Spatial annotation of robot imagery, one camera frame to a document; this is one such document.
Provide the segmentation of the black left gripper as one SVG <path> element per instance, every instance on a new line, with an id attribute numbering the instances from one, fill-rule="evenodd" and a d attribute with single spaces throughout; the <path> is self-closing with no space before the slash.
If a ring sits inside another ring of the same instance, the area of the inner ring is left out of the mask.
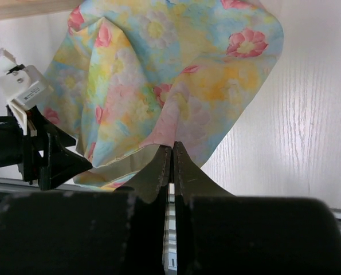
<path id="1" fill-rule="evenodd" d="M 86 158 L 66 149 L 74 146 L 76 140 L 46 119 L 37 107 L 25 113 L 26 134 L 12 109 L 6 109 L 7 115 L 0 116 L 0 168 L 18 166 L 23 181 L 36 183 L 41 190 L 53 190 L 92 168 Z M 62 146 L 45 145 L 47 125 L 57 132 Z"/>

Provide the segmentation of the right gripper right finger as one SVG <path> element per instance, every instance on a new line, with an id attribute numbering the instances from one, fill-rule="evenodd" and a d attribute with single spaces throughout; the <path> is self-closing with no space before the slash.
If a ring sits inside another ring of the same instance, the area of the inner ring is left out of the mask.
<path id="1" fill-rule="evenodd" d="M 329 207 L 296 197 L 237 197 L 173 147 L 178 274 L 341 274 Z"/>

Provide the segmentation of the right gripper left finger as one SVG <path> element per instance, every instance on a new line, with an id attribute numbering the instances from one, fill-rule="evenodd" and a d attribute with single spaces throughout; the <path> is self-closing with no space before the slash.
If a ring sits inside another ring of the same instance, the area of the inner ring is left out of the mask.
<path id="1" fill-rule="evenodd" d="M 171 150 L 114 192 L 17 192 L 0 203 L 0 274 L 163 274 Z"/>

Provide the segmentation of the floral pastel skirt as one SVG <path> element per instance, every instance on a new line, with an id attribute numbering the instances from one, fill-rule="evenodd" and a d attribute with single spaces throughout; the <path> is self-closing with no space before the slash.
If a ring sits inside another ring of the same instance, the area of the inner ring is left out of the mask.
<path id="1" fill-rule="evenodd" d="M 85 1 L 45 76 L 40 105 L 92 163 L 75 184 L 112 191 L 181 142 L 203 166 L 283 49 L 259 1 Z"/>

